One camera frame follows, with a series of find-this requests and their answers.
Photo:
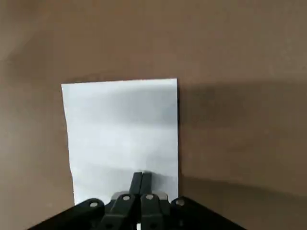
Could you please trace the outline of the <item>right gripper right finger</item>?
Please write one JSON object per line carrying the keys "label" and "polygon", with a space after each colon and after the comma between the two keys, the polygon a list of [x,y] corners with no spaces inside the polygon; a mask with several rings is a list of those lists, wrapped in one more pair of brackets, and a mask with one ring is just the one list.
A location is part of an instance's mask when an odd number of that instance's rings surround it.
{"label": "right gripper right finger", "polygon": [[180,196],[169,202],[167,194],[152,190],[152,173],[143,172],[140,185],[142,230],[243,230],[211,209]]}

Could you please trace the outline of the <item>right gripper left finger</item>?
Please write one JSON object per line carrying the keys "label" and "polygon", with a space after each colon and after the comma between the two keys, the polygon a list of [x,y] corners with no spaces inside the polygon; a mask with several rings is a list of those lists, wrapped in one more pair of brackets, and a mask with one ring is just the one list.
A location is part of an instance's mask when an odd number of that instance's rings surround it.
{"label": "right gripper left finger", "polygon": [[31,230],[135,230],[133,209],[142,186],[142,172],[135,172],[128,191],[116,192],[108,204],[87,199],[34,226]]}

